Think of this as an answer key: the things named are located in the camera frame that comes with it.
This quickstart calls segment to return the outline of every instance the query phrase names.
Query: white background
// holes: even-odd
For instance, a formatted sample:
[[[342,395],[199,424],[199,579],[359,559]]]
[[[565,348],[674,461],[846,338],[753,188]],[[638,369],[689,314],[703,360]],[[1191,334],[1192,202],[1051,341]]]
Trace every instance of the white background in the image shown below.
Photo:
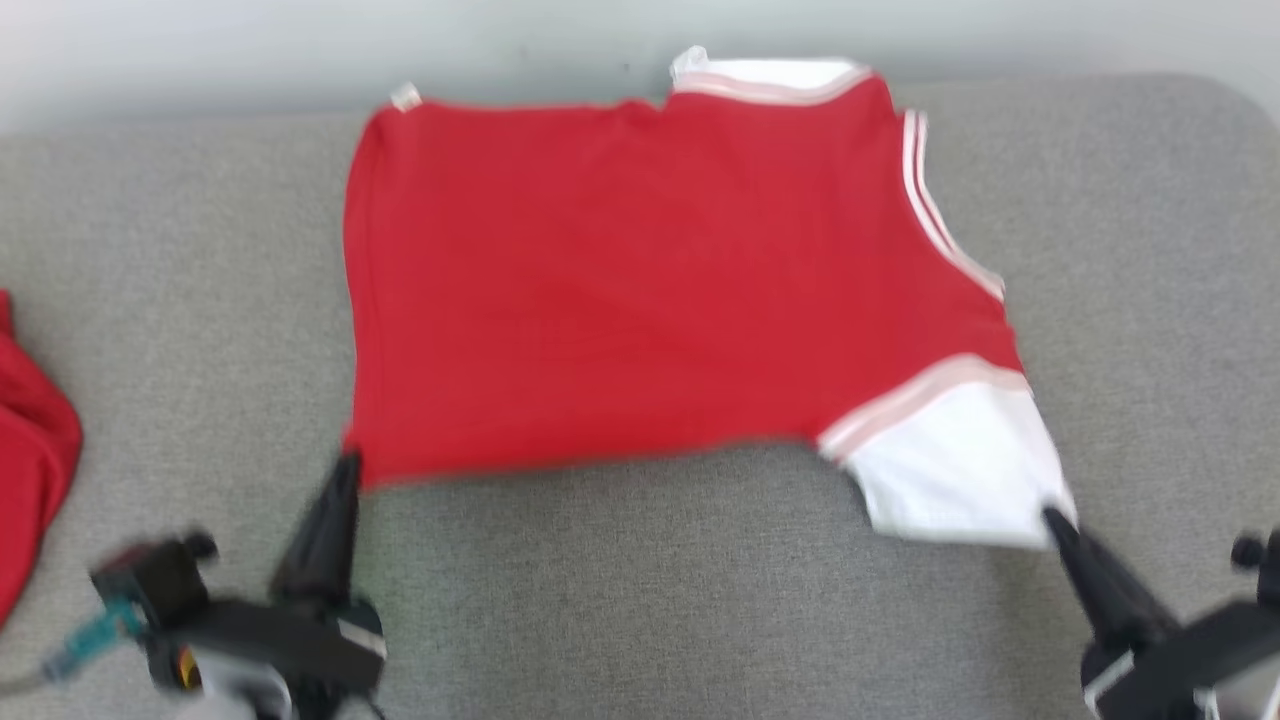
[[[667,63],[847,55],[893,81],[1160,69],[1280,117],[1280,0],[0,0],[0,131],[660,95]]]

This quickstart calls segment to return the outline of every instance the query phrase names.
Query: gray fabric surface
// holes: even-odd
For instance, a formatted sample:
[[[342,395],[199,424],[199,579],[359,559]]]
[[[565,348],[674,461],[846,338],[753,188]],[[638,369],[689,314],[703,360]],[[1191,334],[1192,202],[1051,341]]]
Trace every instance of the gray fabric surface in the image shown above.
[[[1083,518],[1181,612],[1280,523],[1280,154],[1170,77],[915,87],[951,229],[1004,273]],[[260,594],[330,462],[353,352],[342,192],[358,117],[0,141],[0,286],[87,445],[0,634],[27,669],[127,537],[200,523]],[[408,717],[1079,719],[1085,628],[1051,555],[870,532],[800,447],[406,487],[357,574]],[[119,651],[3,717],[164,717]],[[348,717],[364,717],[352,708]]]

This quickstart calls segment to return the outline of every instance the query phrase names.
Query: yellow component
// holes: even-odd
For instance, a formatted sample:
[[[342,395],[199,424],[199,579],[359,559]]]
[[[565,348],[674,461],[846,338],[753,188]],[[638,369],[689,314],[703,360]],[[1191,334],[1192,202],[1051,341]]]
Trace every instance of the yellow component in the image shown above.
[[[196,656],[191,653],[189,647],[182,648],[182,653],[178,655],[178,679],[182,680],[184,689],[193,691],[200,687],[200,667],[196,667]]]

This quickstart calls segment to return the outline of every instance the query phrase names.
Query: crumpled red cloth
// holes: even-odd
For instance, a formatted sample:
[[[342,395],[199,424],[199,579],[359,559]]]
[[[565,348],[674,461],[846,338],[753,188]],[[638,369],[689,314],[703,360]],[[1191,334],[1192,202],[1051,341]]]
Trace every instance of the crumpled red cloth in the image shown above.
[[[14,340],[0,290],[0,624],[67,497],[82,441],[76,409]]]

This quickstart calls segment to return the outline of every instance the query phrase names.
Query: red and white t-shirt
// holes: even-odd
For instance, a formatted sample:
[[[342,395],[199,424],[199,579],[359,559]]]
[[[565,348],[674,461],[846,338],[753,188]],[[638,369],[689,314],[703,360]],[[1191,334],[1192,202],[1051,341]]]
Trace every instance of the red and white t-shirt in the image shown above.
[[[347,195],[366,488],[804,439],[874,525],[1044,544],[1074,512],[1004,284],[846,60],[672,68],[666,104],[380,110]]]

